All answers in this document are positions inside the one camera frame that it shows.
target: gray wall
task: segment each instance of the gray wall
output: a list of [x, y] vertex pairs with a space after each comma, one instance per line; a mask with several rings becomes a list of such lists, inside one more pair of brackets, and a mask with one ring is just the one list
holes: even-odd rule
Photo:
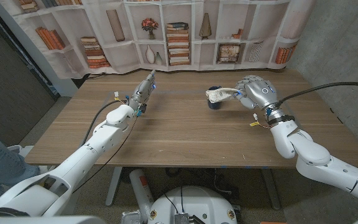
[[[318, 0], [287, 68], [313, 86], [358, 82], [358, 1]], [[358, 138], [358, 86], [318, 93]]]
[[30, 54], [33, 60], [41, 68], [44, 74], [48, 77], [50, 82], [52, 82], [53, 87], [59, 92], [61, 96], [73, 96], [78, 88], [73, 83], [71, 79], [60, 79], [57, 77], [55, 71], [48, 63], [47, 59], [42, 55], [30, 38], [25, 34], [25, 32], [17, 25], [15, 20], [8, 14], [8, 12], [3, 8], [0, 3], [0, 16], [10, 28], [16, 38], [23, 45], [25, 50]]

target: shelf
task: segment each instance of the shelf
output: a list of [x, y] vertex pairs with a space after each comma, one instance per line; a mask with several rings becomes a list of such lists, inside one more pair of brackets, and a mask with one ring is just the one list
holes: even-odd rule
[[191, 40], [191, 5], [189, 4], [167, 4], [162, 6], [164, 25], [171, 22], [186, 22], [189, 24], [189, 39]]
[[247, 4], [223, 4], [216, 38], [231, 37], [232, 34], [238, 33], [239, 29], [243, 29], [247, 17], [244, 12], [247, 12], [248, 8]]
[[37, 12], [23, 13], [13, 16], [14, 19], [26, 19], [34, 16], [41, 16], [44, 14], [61, 11], [61, 10], [69, 10], [69, 9], [84, 9], [83, 5], [72, 5], [72, 6], [55, 6], [49, 8], [39, 9]]
[[276, 36], [287, 8], [287, 2], [277, 5], [261, 5], [255, 17], [258, 25], [252, 26], [248, 40]]
[[282, 42], [282, 43], [288, 43], [288, 44], [298, 42], [299, 39], [300, 39], [300, 37], [295, 38], [295, 39], [288, 39], [288, 38], [277, 36], [277, 41]]
[[138, 40], [137, 44], [165, 44], [162, 40]]
[[275, 43], [274, 37], [267, 38], [267, 39], [263, 40], [263, 42], [257, 41], [257, 42], [248, 43], [248, 48], [247, 48], [247, 52], [244, 56], [243, 63], [244, 62], [248, 63], [248, 65], [252, 65], [252, 63], [257, 63], [257, 62], [250, 62], [249, 60], [250, 60], [250, 54], [252, 52], [254, 44], [258, 44], [258, 43], [262, 43], [261, 44], [262, 46], [260, 47], [260, 53], [259, 53], [259, 58], [258, 58], [257, 62], [261, 62], [261, 63], [265, 63], [265, 64], [269, 63], [270, 56], [272, 54], [273, 46]]
[[140, 52], [141, 52], [142, 58], [143, 58], [142, 66], [150, 65], [146, 59], [146, 50], [147, 50], [148, 45], [153, 50], [154, 56], [157, 55], [157, 52], [160, 54], [161, 59], [162, 59], [162, 65], [165, 67], [167, 65], [167, 60], [165, 58], [165, 47], [163, 44], [139, 44]]
[[216, 58], [214, 58], [215, 44], [201, 44], [200, 50], [200, 64], [212, 65], [214, 60], [216, 60]]
[[[283, 68], [276, 64], [279, 47], [291, 47], [300, 38], [312, 12], [314, 1], [296, 0], [161, 0], [130, 2], [127, 0], [84, 0], [83, 5], [45, 8], [42, 0], [37, 12], [24, 14], [19, 1], [0, 0], [17, 24], [45, 55], [60, 78], [81, 78], [92, 73], [127, 73], [138, 68], [160, 71], [229, 70], [247, 68]], [[118, 42], [106, 11], [115, 9], [125, 40]], [[199, 36], [204, 14], [211, 26], [209, 39]], [[158, 22], [155, 40], [142, 30], [146, 18]], [[166, 24], [189, 24], [191, 65], [168, 65]], [[63, 50], [49, 50], [35, 29], [55, 29], [64, 41]], [[232, 39], [243, 29], [240, 39]], [[111, 67], [90, 69], [81, 37], [93, 36], [99, 41]], [[239, 44], [237, 63], [216, 62], [220, 44]], [[162, 65], [149, 64], [147, 46], [163, 60]]]
[[116, 42], [113, 44], [105, 44], [102, 47], [103, 47], [103, 49], [108, 49], [108, 48], [113, 48], [113, 47], [125, 46], [125, 45], [129, 45], [129, 44], [133, 44], [133, 43], [134, 43], [133, 40], [124, 40], [124, 41]]
[[44, 14], [37, 17], [29, 17], [26, 19], [21, 19], [16, 21], [18, 24], [22, 26], [26, 26], [26, 30], [24, 32], [27, 36], [31, 39], [31, 41], [37, 46], [38, 49], [42, 53], [50, 53], [51, 50], [48, 49], [45, 42], [41, 39], [38, 33], [35, 31], [38, 27], [46, 28], [47, 30], [56, 30], [59, 34], [60, 38], [62, 39], [63, 43], [66, 46], [70, 45], [66, 35], [64, 34], [62, 28], [59, 26], [57, 20], [53, 17], [52, 14]]
[[142, 29], [142, 21], [146, 18], [152, 18], [155, 22], [158, 22], [158, 28], [153, 31], [155, 40], [163, 41], [163, 25], [161, 24], [160, 6], [155, 4], [127, 4], [129, 9], [128, 16], [131, 17], [129, 22], [133, 22], [131, 25], [134, 40], [148, 40], [149, 32]]
[[144, 2], [138, 2], [138, 1], [134, 1], [134, 2], [130, 2], [130, 1], [124, 1], [125, 4], [128, 5], [132, 5], [132, 6], [144, 6], [144, 5], [156, 5], [156, 6], [160, 6], [161, 5], [161, 1], [144, 1]]
[[89, 4], [85, 8], [89, 22], [102, 45], [118, 44], [114, 32], [111, 28], [110, 20], [107, 15], [108, 10], [115, 9], [124, 33], [125, 40], [133, 40], [131, 27], [129, 25], [128, 16], [125, 11], [124, 4], [121, 2], [103, 2], [100, 4]]
[[88, 16], [84, 9], [71, 9], [56, 11], [52, 13], [63, 29], [68, 41], [77, 52], [84, 67], [88, 67], [86, 62], [85, 49], [81, 44], [82, 37], [96, 37], [92, 29]]
[[79, 71], [84, 70], [84, 66], [74, 50], [69, 50], [64, 54], [51, 53], [44, 54], [44, 56], [48, 62], [53, 65], [52, 68], [55, 70], [57, 75], [69, 73], [72, 75], [72, 78], [82, 78], [82, 75], [79, 74]]
[[135, 44], [103, 48], [103, 52], [112, 68], [117, 71], [139, 64]]
[[290, 4], [281, 36], [286, 39], [299, 39], [308, 21], [314, 1], [294, 1]]
[[[272, 63], [276, 64], [276, 57], [277, 57], [277, 53], [278, 53], [278, 49], [279, 48], [290, 48], [293, 47], [294, 45], [296, 45], [298, 42], [293, 42], [293, 43], [284, 43], [284, 42], [279, 42], [277, 41], [275, 49], [273, 51], [273, 57], [272, 57]], [[281, 64], [276, 64], [276, 65], [286, 65], [288, 63], [288, 61], [286, 63], [281, 63]]]
[[240, 44], [241, 39], [218, 39], [218, 43], [224, 44], [224, 43], [232, 43], [232, 44]]
[[203, 23], [204, 14], [208, 13], [209, 24], [211, 25], [211, 35], [208, 39], [216, 38], [216, 28], [218, 26], [219, 1], [206, 1], [204, 4], [198, 2], [195, 5], [195, 40], [201, 40], [200, 29]]
[[53, 53], [64, 54], [64, 53], [68, 52], [69, 50], [73, 50], [73, 46], [71, 46], [71, 45], [66, 46], [63, 50], [59, 50], [59, 49], [49, 50], [49, 51], [45, 52], [45, 54], [53, 54]]

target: floor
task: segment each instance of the floor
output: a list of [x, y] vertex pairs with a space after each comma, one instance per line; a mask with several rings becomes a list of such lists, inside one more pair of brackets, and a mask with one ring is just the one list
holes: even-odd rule
[[[70, 98], [61, 97], [22, 140], [21, 145], [35, 144], [69, 100]], [[89, 174], [97, 169], [99, 167], [92, 168]], [[114, 205], [104, 205], [112, 172], [112, 167], [105, 167], [84, 185], [75, 215], [95, 215], [107, 223], [120, 223], [122, 212], [132, 212], [139, 208], [132, 186], [125, 182], [118, 188]], [[156, 199], [164, 192], [181, 185], [204, 185], [213, 189], [210, 182], [201, 180], [187, 170], [182, 170], [176, 177], [168, 177], [164, 168], [145, 168], [144, 172]], [[239, 188], [240, 199], [231, 203], [241, 206], [242, 223], [354, 223], [358, 220], [357, 198], [342, 190], [309, 180], [295, 169], [273, 170], [283, 206], [278, 211], [270, 207], [258, 169], [218, 169], [218, 173], [224, 176], [225, 182]]]

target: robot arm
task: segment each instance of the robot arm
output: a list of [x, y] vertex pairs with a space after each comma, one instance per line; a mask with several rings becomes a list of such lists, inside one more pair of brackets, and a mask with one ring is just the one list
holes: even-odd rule
[[246, 108], [259, 107], [265, 111], [266, 121], [273, 126], [270, 131], [277, 151], [286, 159], [298, 154], [296, 169], [301, 175], [358, 197], [358, 168], [330, 155], [325, 147], [313, 142], [307, 132], [298, 129], [294, 117], [275, 106], [277, 92], [269, 81], [248, 76], [237, 83], [236, 89], [239, 94], [234, 97]]
[[23, 180], [2, 195], [0, 213], [21, 212], [32, 217], [59, 215], [80, 180], [103, 153], [119, 144], [127, 122], [144, 110], [141, 108], [145, 108], [155, 88], [154, 73], [155, 70], [136, 87], [128, 105], [111, 111], [95, 127], [92, 137], [56, 169]]

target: book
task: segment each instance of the book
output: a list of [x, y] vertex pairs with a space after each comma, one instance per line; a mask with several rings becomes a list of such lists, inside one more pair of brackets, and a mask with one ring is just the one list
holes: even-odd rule
[[110, 64], [105, 65], [90, 65], [89, 68], [101, 68], [101, 67], [110, 67]]
[[169, 40], [168, 39], [168, 43], [188, 43], [189, 42], [189, 40], [188, 39], [186, 39], [186, 40], [181, 40], [181, 39], [173, 39], [173, 40]]
[[107, 62], [107, 60], [104, 59], [88, 59], [86, 60], [88, 63], [99, 63], [99, 62]]
[[287, 61], [287, 57], [288, 57], [288, 53], [290, 53], [290, 49], [285, 48], [284, 51], [285, 51], [285, 53], [284, 53], [283, 60], [281, 61], [281, 63], [285, 63]]
[[88, 46], [93, 46], [93, 45], [99, 45], [99, 42], [86, 42], [86, 41], [82, 41], [81, 42], [82, 45], [88, 45]]
[[55, 43], [57, 44], [57, 48], [59, 50], [63, 50], [66, 45], [65, 43], [63, 43], [62, 39], [60, 38], [59, 34], [56, 32], [56, 30], [51, 30], [49, 31], [49, 34], [52, 36], [52, 39], [55, 41]]
[[171, 22], [167, 24], [169, 28], [179, 28], [179, 27], [188, 27], [189, 24], [186, 22]]
[[31, 3], [33, 0], [19, 0], [20, 4], [29, 4]]
[[175, 62], [190, 62], [190, 59], [170, 59], [169, 63], [175, 63]]
[[41, 37], [45, 45], [48, 47], [49, 50], [52, 50], [52, 46], [48, 43], [48, 39], [45, 36], [45, 34], [42, 32], [42, 27], [38, 27], [35, 29], [35, 31], [38, 33], [38, 35]]
[[167, 30], [167, 34], [188, 34], [189, 30]]
[[169, 40], [187, 40], [189, 41], [189, 37], [167, 37], [168, 41]]
[[110, 26], [112, 28], [112, 32], [114, 33], [114, 36], [117, 41], [123, 41], [125, 40], [124, 32], [122, 31], [121, 23], [119, 22], [117, 10], [111, 9], [107, 10], [107, 17], [110, 21]]
[[82, 42], [96, 42], [98, 40], [96, 40], [95, 37], [81, 37], [81, 41]]
[[189, 59], [189, 56], [182, 56], [182, 57], [179, 57], [179, 56], [177, 56], [177, 57], [171, 57], [171, 60], [184, 60], [184, 59]]
[[189, 51], [189, 48], [187, 47], [186, 49], [176, 49], [176, 48], [172, 48], [168, 50], [169, 52], [175, 52], [175, 51]]
[[100, 47], [99, 44], [95, 44], [95, 45], [84, 45], [84, 48], [85, 49], [90, 49], [90, 48], [93, 48], [93, 47]]
[[106, 58], [104, 57], [104, 55], [98, 55], [98, 56], [87, 56], [86, 58], [87, 58], [87, 59], [90, 59], [90, 60], [106, 59]]
[[21, 5], [21, 6], [22, 6], [22, 9], [30, 9], [30, 8], [36, 7], [37, 3], [35, 1], [33, 1], [31, 3], [24, 4], [24, 5]]
[[189, 53], [181, 53], [178, 52], [177, 54], [169, 54], [169, 57], [189, 57]]
[[189, 29], [189, 27], [179, 27], [179, 28], [167, 27], [167, 30], [187, 30], [187, 29]]
[[45, 34], [45, 36], [48, 39], [48, 42], [50, 43], [50, 45], [52, 46], [52, 49], [58, 49], [57, 48], [57, 44], [55, 43], [55, 41], [52, 39], [52, 37], [49, 34], [49, 31], [45, 28], [42, 28], [42, 32]]
[[188, 54], [189, 48], [187, 48], [187, 49], [169, 49], [168, 53], [169, 54]]
[[174, 42], [168, 43], [168, 46], [189, 46], [189, 42]]
[[289, 51], [289, 53], [288, 53], [288, 56], [287, 56], [287, 59], [286, 59], [285, 63], [290, 60], [292, 50], [293, 50], [293, 48], [291, 47], [291, 48], [290, 48], [290, 51]]
[[189, 49], [189, 45], [174, 45], [174, 46], [167, 46], [168, 49]]
[[38, 6], [35, 6], [34, 8], [24, 9], [24, 12], [25, 12], [25, 13], [37, 12], [38, 9], [39, 9]]
[[189, 38], [189, 34], [167, 34], [167, 37], [187, 37], [187, 38]]
[[171, 66], [174, 66], [174, 65], [189, 65], [190, 62], [172, 62], [170, 63]]
[[283, 57], [283, 53], [284, 53], [284, 49], [282, 49], [281, 47], [278, 48], [278, 51], [277, 51], [277, 56], [276, 56], [276, 63], [277, 64], [280, 64], [281, 62], [281, 59]]
[[89, 52], [85, 50], [85, 54], [86, 56], [98, 56], [98, 55], [104, 55], [104, 52], [102, 50], [97, 51], [97, 52]]

